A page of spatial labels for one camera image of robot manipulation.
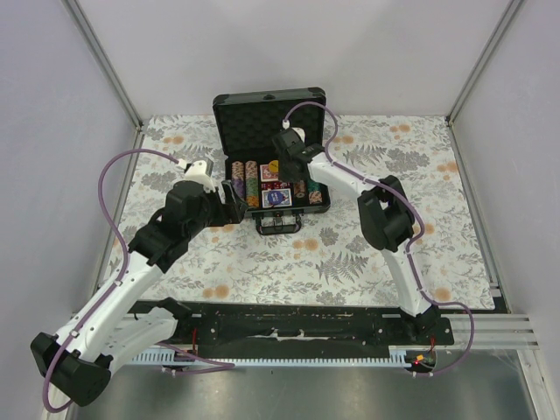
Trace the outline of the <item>yellow big blind button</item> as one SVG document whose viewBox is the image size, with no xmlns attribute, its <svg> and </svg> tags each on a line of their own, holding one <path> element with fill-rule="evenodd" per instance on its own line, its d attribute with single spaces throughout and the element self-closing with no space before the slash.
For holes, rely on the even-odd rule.
<svg viewBox="0 0 560 420">
<path fill-rule="evenodd" d="M 279 163 L 277 160 L 270 161 L 268 167 L 272 173 L 279 173 Z"/>
</svg>

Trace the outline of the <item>red card deck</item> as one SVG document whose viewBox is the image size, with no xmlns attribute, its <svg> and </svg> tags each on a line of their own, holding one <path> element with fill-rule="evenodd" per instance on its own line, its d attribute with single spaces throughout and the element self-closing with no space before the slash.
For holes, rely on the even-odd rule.
<svg viewBox="0 0 560 420">
<path fill-rule="evenodd" d="M 267 164 L 259 166 L 260 180 L 262 182 L 276 182 L 279 180 L 278 174 L 270 170 Z"/>
</svg>

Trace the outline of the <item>blue small blind button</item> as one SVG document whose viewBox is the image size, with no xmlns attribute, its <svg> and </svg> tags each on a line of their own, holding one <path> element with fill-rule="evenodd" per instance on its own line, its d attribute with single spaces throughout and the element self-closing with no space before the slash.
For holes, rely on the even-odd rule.
<svg viewBox="0 0 560 420">
<path fill-rule="evenodd" d="M 270 206 L 278 206 L 284 201 L 284 194 L 279 190 L 270 190 L 266 193 L 266 201 Z"/>
</svg>

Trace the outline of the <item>blue card deck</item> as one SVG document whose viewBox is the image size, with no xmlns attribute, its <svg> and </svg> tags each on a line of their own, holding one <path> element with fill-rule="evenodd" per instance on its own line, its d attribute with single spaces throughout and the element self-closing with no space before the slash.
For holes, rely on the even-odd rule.
<svg viewBox="0 0 560 420">
<path fill-rule="evenodd" d="M 292 197 L 291 197 L 291 190 L 289 188 L 282 188 L 282 189 L 273 189 L 279 190 L 283 193 L 284 200 L 283 203 L 278 206 L 270 206 L 266 201 L 266 193 L 267 191 L 262 191 L 262 207 L 269 208 L 269 207 L 290 207 L 292 205 Z"/>
</svg>

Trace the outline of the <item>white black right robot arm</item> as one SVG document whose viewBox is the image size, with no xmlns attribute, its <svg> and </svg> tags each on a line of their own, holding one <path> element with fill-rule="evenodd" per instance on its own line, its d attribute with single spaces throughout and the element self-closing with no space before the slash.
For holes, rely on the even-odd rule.
<svg viewBox="0 0 560 420">
<path fill-rule="evenodd" d="M 440 310 L 422 295 L 419 274 L 410 245 L 419 215 L 412 209 L 400 180 L 388 176 L 379 180 L 332 159 L 320 144 L 307 145 L 301 129 L 285 129 L 272 138 L 278 155 L 282 181 L 314 181 L 355 200 L 360 229 L 367 243 L 381 252 L 397 288 L 403 321 L 402 337 L 421 344 L 432 334 Z"/>
</svg>

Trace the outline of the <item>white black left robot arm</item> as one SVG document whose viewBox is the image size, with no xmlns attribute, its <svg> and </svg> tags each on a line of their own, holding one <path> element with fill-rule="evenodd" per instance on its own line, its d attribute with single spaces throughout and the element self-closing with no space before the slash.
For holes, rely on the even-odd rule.
<svg viewBox="0 0 560 420">
<path fill-rule="evenodd" d="M 108 386 L 112 376 L 157 343 L 184 343 L 192 336 L 190 311 L 166 298 L 145 318 L 117 326 L 135 302 L 187 250 L 191 240 L 209 227 L 238 224 L 248 209 L 231 183 L 212 191 L 195 181 L 179 181 L 158 209 L 126 244 L 123 266 L 86 305 L 54 335 L 39 333 L 31 353 L 44 377 L 43 404 L 52 412 L 49 388 L 56 387 L 71 403 L 84 407 Z"/>
</svg>

